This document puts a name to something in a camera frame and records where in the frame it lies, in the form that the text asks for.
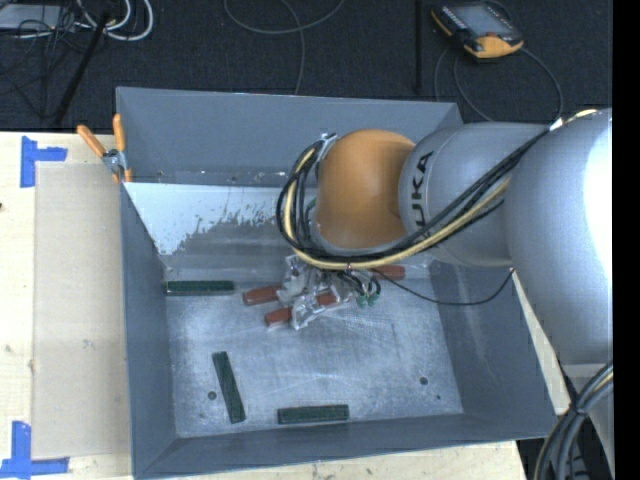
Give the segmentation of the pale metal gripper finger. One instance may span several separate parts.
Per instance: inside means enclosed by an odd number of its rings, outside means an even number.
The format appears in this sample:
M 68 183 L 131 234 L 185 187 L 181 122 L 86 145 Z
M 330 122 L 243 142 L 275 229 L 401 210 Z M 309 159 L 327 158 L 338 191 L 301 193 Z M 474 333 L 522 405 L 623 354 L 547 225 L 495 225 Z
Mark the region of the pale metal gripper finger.
M 296 331 L 307 327 L 312 321 L 323 315 L 330 305 L 330 295 L 299 297 L 291 309 L 290 326 Z
M 305 289 L 306 280 L 303 276 L 292 277 L 282 281 L 276 294 L 282 305 L 293 305 L 295 300 L 303 295 Z

